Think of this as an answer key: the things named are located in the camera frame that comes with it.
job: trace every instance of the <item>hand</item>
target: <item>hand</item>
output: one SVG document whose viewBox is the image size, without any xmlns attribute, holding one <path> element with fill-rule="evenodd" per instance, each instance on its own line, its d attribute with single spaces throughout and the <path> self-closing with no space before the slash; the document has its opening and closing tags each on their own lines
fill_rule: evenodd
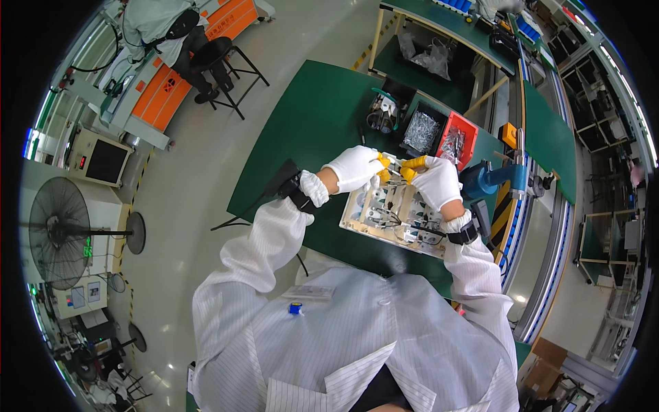
<svg viewBox="0 0 659 412">
<path fill-rule="evenodd" d="M 431 208 L 442 213 L 445 221 L 459 218 L 465 213 L 457 170 L 451 162 L 432 156 L 421 156 L 405 160 L 402 166 L 401 175 L 418 189 Z"/>
<path fill-rule="evenodd" d="M 323 175 L 325 175 L 326 180 L 331 181 L 333 180 L 331 173 L 329 171 L 324 172 L 325 169 L 330 169 L 336 176 L 335 185 L 328 185 L 324 181 L 330 194 L 352 192 L 360 187 L 368 190 L 371 185 L 379 184 L 377 183 L 379 178 L 376 174 L 385 168 L 378 156 L 380 156 L 380 153 L 375 149 L 355 146 L 346 149 L 338 158 L 323 166 L 323 169 L 317 175 L 321 180 L 324 180 Z"/>
</svg>

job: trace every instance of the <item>yellow and black hazard stripe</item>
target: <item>yellow and black hazard stripe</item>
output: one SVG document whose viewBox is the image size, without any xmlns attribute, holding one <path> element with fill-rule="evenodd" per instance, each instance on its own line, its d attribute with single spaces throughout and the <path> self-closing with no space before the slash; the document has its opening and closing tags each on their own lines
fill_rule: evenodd
<svg viewBox="0 0 659 412">
<path fill-rule="evenodd" d="M 526 101 L 525 101 L 525 95 L 524 95 L 524 81 L 522 79 L 521 73 L 522 73 L 522 66 L 521 66 L 521 60 L 517 61 L 517 66 L 518 66 L 518 71 L 517 71 L 517 80 L 520 83 L 520 99 L 521 99 L 521 119 L 518 119 L 521 121 L 521 127 L 522 129 L 526 130 L 527 127 L 527 119 L 526 119 Z M 507 154 L 512 155 L 512 148 L 510 148 L 507 144 L 504 143 L 505 146 L 505 152 Z M 520 200 L 513 199 L 511 193 L 510 193 L 510 181 L 506 181 L 504 184 L 502 184 L 499 187 L 499 191 L 497 193 L 497 198 L 496 198 L 496 203 L 494 205 L 494 214 L 492 215 L 492 234 L 490 236 L 490 240 L 492 244 L 499 250 L 505 253 L 505 248 L 507 246 L 508 240 L 510 240 L 510 232 L 511 228 L 513 225 L 517 224 L 517 219 L 519 217 L 519 203 Z M 500 253 L 495 250 L 491 249 L 490 246 L 488 248 L 492 251 L 492 254 L 494 255 L 494 261 L 498 264 L 502 257 L 500 256 Z"/>
<path fill-rule="evenodd" d="M 149 152 L 149 156 L 146 157 L 146 161 L 144 162 L 144 166 L 142 167 L 142 172 L 140 173 L 139 179 L 137 179 L 137 186 L 135 186 L 135 190 L 132 193 L 132 199 L 130 200 L 130 206 L 128 208 L 128 216 L 132 213 L 132 208 L 133 205 L 135 204 L 135 196 L 137 195 L 137 191 L 140 190 L 140 183 L 142 182 L 142 178 L 144 177 L 144 172 L 146 171 L 146 167 L 149 166 L 149 160 L 151 160 L 151 155 L 154 153 L 154 148 L 151 149 L 151 152 Z M 121 252 L 119 253 L 119 272 L 121 273 L 121 264 L 123 263 L 123 250 L 126 247 L 126 240 L 124 239 L 123 243 L 121 243 Z"/>
<path fill-rule="evenodd" d="M 510 232 L 510 223 L 512 215 L 517 207 L 517 199 L 513 199 L 510 193 L 510 182 L 507 181 L 501 185 L 497 194 L 494 205 L 494 214 L 492 215 L 492 244 L 498 249 L 503 250 L 503 241 Z M 499 252 L 493 251 L 494 259 L 498 262 Z"/>
<path fill-rule="evenodd" d="M 149 166 L 149 160 L 151 160 L 151 155 L 154 153 L 154 149 L 151 149 L 151 152 L 149 152 L 149 156 L 146 157 L 146 161 L 144 162 L 144 166 L 142 166 L 142 172 L 140 173 L 139 179 L 137 179 L 137 186 L 135 186 L 135 190 L 132 193 L 132 199 L 130 200 L 130 206 L 128 209 L 128 216 L 132 213 L 132 208 L 135 203 L 135 196 L 137 195 L 137 191 L 140 189 L 140 183 L 142 182 L 142 178 L 144 177 L 144 172 L 146 171 L 146 167 Z M 126 283 L 126 287 L 130 290 L 130 309 L 129 309 L 129 324 L 132 323 L 132 306 L 133 306 L 133 301 L 135 298 L 135 290 L 132 288 L 130 283 L 126 280 L 126 277 L 124 277 L 123 272 L 121 271 L 121 264 L 123 263 L 123 251 L 124 248 L 126 247 L 126 239 L 123 240 L 121 243 L 121 252 L 119 253 L 119 276 L 121 276 L 121 279 Z M 134 345 L 130 346 L 130 352 L 132 353 L 132 367 L 135 368 L 135 347 Z"/>
<path fill-rule="evenodd" d="M 389 27 L 393 26 L 393 22 L 395 22 L 398 19 L 398 15 L 395 15 L 387 24 L 385 24 L 384 28 L 380 30 L 380 37 L 384 36 L 384 34 L 389 30 Z M 355 61 L 355 64 L 350 68 L 351 70 L 357 70 L 359 66 L 364 62 L 364 59 L 366 59 L 366 56 L 373 50 L 373 43 L 369 44 L 366 50 L 362 53 L 361 56 Z"/>
</svg>

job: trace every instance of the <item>plastic bag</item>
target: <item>plastic bag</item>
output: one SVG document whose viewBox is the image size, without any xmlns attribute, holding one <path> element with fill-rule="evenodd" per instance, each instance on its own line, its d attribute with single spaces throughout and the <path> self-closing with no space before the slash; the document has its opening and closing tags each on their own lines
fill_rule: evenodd
<svg viewBox="0 0 659 412">
<path fill-rule="evenodd" d="M 449 160 L 452 164 L 457 165 L 460 162 L 460 157 L 462 156 L 462 149 L 465 145 L 465 132 L 458 129 L 457 126 L 451 126 L 449 132 L 446 134 L 446 138 L 442 142 L 440 149 L 442 149 L 442 154 L 440 157 L 442 159 Z"/>
<path fill-rule="evenodd" d="M 416 54 L 416 49 L 412 42 L 413 38 L 414 36 L 411 33 L 405 33 L 402 36 L 398 36 L 398 44 L 401 46 L 401 53 L 405 60 L 411 59 Z"/>
<path fill-rule="evenodd" d="M 431 73 L 438 74 L 446 80 L 451 80 L 451 77 L 449 77 L 449 51 L 437 38 L 432 40 L 430 62 L 426 68 Z"/>
</svg>

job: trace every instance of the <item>wrist strap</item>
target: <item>wrist strap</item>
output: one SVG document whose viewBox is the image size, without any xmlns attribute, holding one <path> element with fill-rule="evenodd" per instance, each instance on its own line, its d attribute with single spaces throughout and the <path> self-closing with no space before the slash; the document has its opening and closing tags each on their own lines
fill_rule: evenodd
<svg viewBox="0 0 659 412">
<path fill-rule="evenodd" d="M 319 209 L 314 206 L 314 203 L 311 201 L 311 198 L 309 196 L 302 193 L 299 187 L 297 187 L 295 190 L 292 191 L 291 194 L 289 194 L 289 198 L 291 198 L 291 200 L 297 207 L 297 210 L 299 210 L 300 212 L 315 214 L 316 211 Z"/>
<path fill-rule="evenodd" d="M 468 245 L 478 238 L 478 230 L 474 225 L 474 221 L 470 220 L 469 223 L 460 228 L 458 233 L 447 233 L 446 237 L 449 242 L 456 245 Z"/>
</svg>

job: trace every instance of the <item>metal stool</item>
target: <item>metal stool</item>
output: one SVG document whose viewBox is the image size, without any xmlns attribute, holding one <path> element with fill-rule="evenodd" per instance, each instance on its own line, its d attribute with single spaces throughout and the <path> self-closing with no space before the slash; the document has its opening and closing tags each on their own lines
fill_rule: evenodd
<svg viewBox="0 0 659 412">
<path fill-rule="evenodd" d="M 243 59 L 247 62 L 254 71 L 248 71 L 248 70 L 241 70 L 241 69 L 234 69 L 231 64 L 226 60 L 226 56 L 229 54 L 231 50 L 235 50 L 240 54 Z M 204 45 L 197 53 L 192 56 L 192 60 L 190 60 L 190 68 L 192 71 L 196 73 L 201 73 L 206 70 L 209 70 L 210 67 L 216 63 L 218 60 L 224 60 L 224 63 L 227 64 L 229 67 L 229 72 L 227 73 L 227 76 L 229 76 L 231 73 L 235 74 L 236 78 L 240 79 L 240 76 L 238 75 L 237 72 L 243 72 L 243 73 L 251 73 L 251 74 L 257 74 L 258 77 L 252 84 L 247 88 L 243 96 L 238 99 L 238 102 L 233 101 L 231 96 L 229 95 L 229 91 L 226 88 L 224 84 L 218 84 L 217 87 L 222 90 L 222 92 L 227 96 L 227 99 L 229 100 L 229 103 L 223 103 L 219 102 L 217 100 L 209 100 L 208 102 L 210 103 L 211 106 L 213 106 L 213 110 L 217 110 L 217 107 L 215 104 L 221 104 L 227 107 L 233 107 L 235 111 L 238 112 L 238 115 L 241 117 L 242 120 L 245 120 L 243 114 L 241 111 L 238 109 L 238 105 L 241 103 L 241 101 L 244 99 L 244 97 L 249 93 L 249 91 L 254 87 L 256 82 L 261 78 L 263 79 L 263 83 L 266 84 L 266 86 L 269 86 L 270 83 L 266 80 L 265 77 L 261 74 L 260 71 L 252 64 L 252 62 L 247 58 L 247 56 L 243 53 L 242 50 L 238 48 L 238 46 L 234 45 L 231 42 L 231 39 L 228 37 L 220 37 L 214 40 L 211 40 L 208 42 L 206 45 Z"/>
</svg>

